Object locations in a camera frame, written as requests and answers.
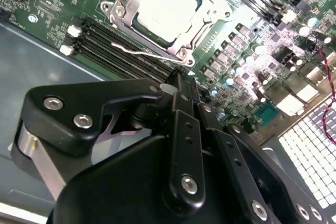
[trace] hole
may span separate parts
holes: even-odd
[[[189,143],[189,144],[193,144],[193,140],[190,137],[186,137],[185,140]]]
[[[238,166],[242,166],[242,163],[241,163],[241,161],[240,161],[240,160],[238,160],[238,159],[236,159],[236,158],[235,158],[235,163],[236,163],[236,165],[238,165]]]
[[[232,144],[232,143],[227,142],[226,144],[227,144],[227,146],[229,146],[230,148],[233,148],[233,144]]]
[[[189,129],[192,129],[192,128],[193,128],[193,126],[191,125],[191,123],[185,123],[185,125],[187,125],[187,127],[188,127]]]

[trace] white connector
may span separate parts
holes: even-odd
[[[66,56],[69,56],[73,53],[73,47],[69,47],[69,46],[66,46],[66,45],[62,45],[61,48],[59,49],[59,51],[66,55]]]
[[[78,38],[82,34],[82,29],[77,26],[71,25],[69,26],[67,33],[73,36],[73,38]]]

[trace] green circuit board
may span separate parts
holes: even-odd
[[[143,48],[139,42],[125,36],[111,25],[100,9],[102,1],[113,2],[114,0],[0,0],[0,8],[11,13],[10,23],[57,49],[63,45],[67,29],[73,24],[74,16],[81,18],[90,17],[111,32],[123,36],[131,44]],[[260,118],[262,116],[260,116],[259,112],[264,106],[269,107],[270,105],[262,104],[254,95],[254,87],[252,86],[255,81],[254,75],[256,72],[261,72],[273,76],[273,79],[264,87],[265,90],[275,82],[284,82],[291,72],[279,64],[273,58],[273,54],[276,54],[283,45],[292,44],[297,34],[288,30],[277,31],[273,25],[265,22],[253,10],[244,5],[241,0],[227,1],[234,12],[232,19],[226,22],[219,20],[213,26],[194,51],[193,56],[195,57],[196,65],[187,70],[195,73],[194,77],[200,87],[210,89],[215,86],[218,89],[219,95],[211,101],[211,105],[216,108],[225,108],[229,113],[235,112],[230,114],[227,122],[241,122],[248,117],[252,120],[261,120],[261,123],[265,125],[265,122],[262,121],[263,118]],[[330,36],[335,36],[336,0],[305,1],[311,6],[311,11],[306,14],[299,14],[296,25],[303,23],[307,17],[316,17],[319,20],[318,29]],[[252,54],[249,45],[253,42],[264,44],[268,48],[269,54],[259,56],[255,65],[246,67],[245,71],[250,75],[250,79],[245,80],[241,77],[236,77],[235,85],[228,87],[223,80],[228,68],[223,67],[222,72],[217,73],[214,78],[204,75],[203,71],[208,67],[209,61],[216,58],[216,50],[223,40],[227,40],[227,36],[232,31],[235,31],[238,23],[242,23],[251,31],[254,31],[255,35],[252,39],[245,40],[246,46],[240,48],[239,54],[232,57],[230,64],[241,61],[241,56],[245,52]],[[277,42],[271,39],[275,34],[281,36],[281,39]],[[311,59],[311,55],[301,56],[304,62],[308,62]],[[112,80],[123,79],[117,72],[105,68],[91,58],[81,54],[76,55],[75,58]],[[273,69],[268,68],[270,62],[276,65]],[[164,64],[168,68],[174,67],[169,62]]]

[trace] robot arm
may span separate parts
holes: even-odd
[[[92,165],[106,132],[142,128],[151,136]],[[12,157],[53,195],[48,223],[329,221],[244,129],[223,131],[178,70],[160,87],[139,79],[30,90]]]

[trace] metal screw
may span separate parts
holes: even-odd
[[[38,22],[38,17],[35,14],[29,14],[28,15],[28,20],[32,23],[37,23]]]
[[[181,94],[181,97],[184,101],[189,101],[188,97],[186,97],[185,95]]]
[[[156,88],[156,87],[154,87],[154,86],[150,86],[149,87],[153,92],[158,92],[158,89]]]
[[[209,106],[204,106],[204,109],[205,109],[205,111],[207,111],[207,112],[211,112],[211,109],[210,109]]]
[[[108,4],[103,4],[102,9],[103,11],[107,12],[109,10]]]
[[[306,220],[310,219],[308,212],[301,205],[297,204],[296,207],[298,208],[302,217],[304,217]]]
[[[184,188],[184,190],[186,190],[187,193],[189,194],[196,194],[198,191],[198,186],[196,181],[189,176],[183,176],[182,180],[182,187]]]
[[[252,201],[252,209],[253,212],[263,221],[267,220],[267,212],[265,208],[257,201]]]
[[[233,125],[232,128],[233,128],[233,130],[234,130],[235,132],[237,132],[237,133],[240,133],[240,132],[241,132],[241,131],[240,131],[240,128],[238,128],[238,127],[235,126],[235,125]]]
[[[180,52],[178,53],[178,55],[179,55],[182,59],[184,59],[185,57],[188,56],[188,52],[187,52],[187,50],[185,50],[185,49],[181,49]]]
[[[314,207],[310,206],[310,210],[318,220],[322,220],[321,214]]]
[[[117,6],[115,11],[118,17],[122,17],[125,14],[125,8],[123,6]]]
[[[91,128],[93,125],[93,121],[92,118],[88,115],[84,115],[84,114],[79,114],[76,115],[73,119],[74,124],[82,129],[88,129]]]
[[[60,110],[63,102],[56,97],[48,97],[43,101],[43,105],[49,110]]]

